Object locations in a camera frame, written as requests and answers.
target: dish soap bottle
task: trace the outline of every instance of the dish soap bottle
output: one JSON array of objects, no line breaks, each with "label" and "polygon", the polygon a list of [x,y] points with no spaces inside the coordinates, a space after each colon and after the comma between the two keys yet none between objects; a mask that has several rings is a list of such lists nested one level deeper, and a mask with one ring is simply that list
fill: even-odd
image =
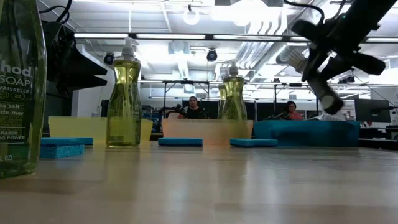
[{"label": "dish soap bottle", "polygon": [[134,57],[138,43],[126,37],[122,55],[114,59],[116,83],[109,100],[106,145],[138,146],[141,138],[141,101],[138,92],[140,61]]},{"label": "dish soap bottle", "polygon": [[223,119],[223,108],[226,98],[226,88],[224,83],[218,85],[218,90],[220,92],[220,106],[218,107],[218,119]]},{"label": "dish soap bottle", "polygon": [[32,172],[42,138],[47,58],[36,1],[0,1],[0,179]]},{"label": "dish soap bottle", "polygon": [[223,107],[223,119],[246,120],[246,106],[243,101],[242,91],[244,78],[238,76],[236,61],[231,61],[229,76],[224,78],[226,99]]}]

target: security camera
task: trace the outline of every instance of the security camera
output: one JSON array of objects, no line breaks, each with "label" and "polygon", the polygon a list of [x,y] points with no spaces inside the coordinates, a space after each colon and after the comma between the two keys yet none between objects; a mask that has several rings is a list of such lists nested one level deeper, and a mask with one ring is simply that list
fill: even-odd
[{"label": "security camera", "polygon": [[210,49],[209,52],[207,53],[206,58],[208,62],[214,62],[215,60],[217,60],[216,49]]},{"label": "security camera", "polygon": [[107,52],[106,56],[104,58],[104,63],[107,65],[112,65],[113,64],[113,57],[114,57],[114,52]]}]

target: woman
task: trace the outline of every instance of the woman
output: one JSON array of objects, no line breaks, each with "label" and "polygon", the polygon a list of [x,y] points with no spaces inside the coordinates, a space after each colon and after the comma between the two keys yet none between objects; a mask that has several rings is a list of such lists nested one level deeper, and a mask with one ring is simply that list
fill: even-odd
[{"label": "woman", "polygon": [[299,114],[298,112],[296,112],[296,103],[294,103],[293,101],[288,101],[286,103],[287,105],[287,118],[291,119],[291,120],[295,120],[295,121],[300,121],[303,120],[303,117],[301,116],[301,114]]},{"label": "woman", "polygon": [[189,106],[184,109],[188,119],[206,119],[205,110],[198,106],[198,99],[194,96],[189,98]]}]

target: sponge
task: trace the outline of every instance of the sponge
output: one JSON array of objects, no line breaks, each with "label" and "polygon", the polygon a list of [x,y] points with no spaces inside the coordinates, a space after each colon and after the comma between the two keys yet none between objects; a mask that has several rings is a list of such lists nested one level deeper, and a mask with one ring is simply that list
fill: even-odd
[{"label": "sponge", "polygon": [[276,147],[276,139],[230,139],[229,143],[236,147]]},{"label": "sponge", "polygon": [[42,138],[40,158],[59,159],[81,155],[87,138]]},{"label": "sponge", "polygon": [[158,140],[160,146],[202,146],[201,138],[160,138]]}]

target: plastic bin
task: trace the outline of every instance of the plastic bin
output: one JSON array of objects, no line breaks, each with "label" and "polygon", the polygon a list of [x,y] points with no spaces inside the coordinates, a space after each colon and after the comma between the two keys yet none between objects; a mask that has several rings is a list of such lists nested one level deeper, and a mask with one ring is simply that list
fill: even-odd
[{"label": "plastic bin", "polygon": [[260,121],[254,136],[278,146],[357,147],[359,129],[357,121]]},{"label": "plastic bin", "polygon": [[231,138],[251,139],[253,121],[218,119],[164,119],[163,136],[203,138],[204,145],[229,146]]},{"label": "plastic bin", "polygon": [[[141,143],[150,141],[152,121],[141,119]],[[51,137],[91,137],[94,144],[105,144],[106,118],[49,116]]]}]

